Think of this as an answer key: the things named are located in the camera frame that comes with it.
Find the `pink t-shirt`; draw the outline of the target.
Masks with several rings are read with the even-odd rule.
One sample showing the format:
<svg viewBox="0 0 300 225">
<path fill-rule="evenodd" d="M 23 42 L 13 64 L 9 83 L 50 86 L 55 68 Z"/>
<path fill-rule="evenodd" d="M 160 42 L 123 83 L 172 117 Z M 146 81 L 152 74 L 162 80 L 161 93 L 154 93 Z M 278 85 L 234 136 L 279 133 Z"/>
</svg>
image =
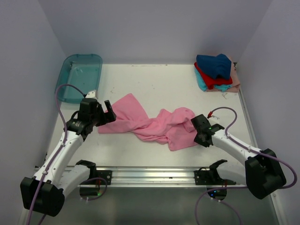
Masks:
<svg viewBox="0 0 300 225">
<path fill-rule="evenodd" d="M 133 94 L 127 94 L 112 105 L 116 121 L 98 127 L 100 134 L 133 133 L 144 142 L 167 144 L 170 151 L 196 146 L 196 130 L 191 122 L 193 111 L 180 107 L 173 112 L 161 109 L 149 118 Z"/>
</svg>

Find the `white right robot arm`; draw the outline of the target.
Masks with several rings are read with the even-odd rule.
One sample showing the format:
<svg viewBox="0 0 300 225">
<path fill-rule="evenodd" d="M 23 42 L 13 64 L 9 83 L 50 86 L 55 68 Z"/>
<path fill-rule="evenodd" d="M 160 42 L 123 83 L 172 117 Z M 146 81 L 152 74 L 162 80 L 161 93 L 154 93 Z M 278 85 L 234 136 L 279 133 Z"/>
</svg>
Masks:
<svg viewBox="0 0 300 225">
<path fill-rule="evenodd" d="M 238 160 L 245 168 L 239 183 L 247 186 L 252 195 L 263 199 L 286 184 L 286 178 L 270 149 L 261 150 L 236 139 L 218 123 L 211 124 L 203 114 L 191 119 L 196 130 L 194 142 L 203 146 L 216 146 Z"/>
</svg>

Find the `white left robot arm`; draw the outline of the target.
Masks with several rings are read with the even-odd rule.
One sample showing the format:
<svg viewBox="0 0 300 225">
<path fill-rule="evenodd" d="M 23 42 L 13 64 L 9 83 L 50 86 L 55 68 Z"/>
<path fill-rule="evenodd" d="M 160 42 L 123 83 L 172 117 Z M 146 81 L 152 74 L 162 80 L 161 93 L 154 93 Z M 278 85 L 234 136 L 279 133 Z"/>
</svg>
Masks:
<svg viewBox="0 0 300 225">
<path fill-rule="evenodd" d="M 116 120 L 110 101 L 105 101 L 107 111 L 95 98 L 84 98 L 79 110 L 65 123 L 59 143 L 33 177 L 23 178 L 20 188 L 22 202 L 30 212 L 39 212 L 54 217 L 61 211 L 66 197 L 80 184 L 92 184 L 99 180 L 96 164 L 80 160 L 71 171 L 64 173 L 70 159 L 81 147 L 94 127 Z"/>
</svg>

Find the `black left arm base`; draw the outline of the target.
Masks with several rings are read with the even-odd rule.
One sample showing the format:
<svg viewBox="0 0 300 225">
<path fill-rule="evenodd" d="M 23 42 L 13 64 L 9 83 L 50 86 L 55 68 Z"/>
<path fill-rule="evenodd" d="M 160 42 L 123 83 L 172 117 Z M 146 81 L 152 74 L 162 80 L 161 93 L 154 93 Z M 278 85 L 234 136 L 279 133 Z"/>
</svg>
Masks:
<svg viewBox="0 0 300 225">
<path fill-rule="evenodd" d="M 91 180 L 92 178 L 102 178 L 107 182 L 107 185 L 111 184 L 112 180 L 112 171 L 111 170 L 97 170 L 97 173 L 92 175 L 86 181 L 84 181 L 83 185 L 104 185 L 105 182 L 102 180 Z"/>
</svg>

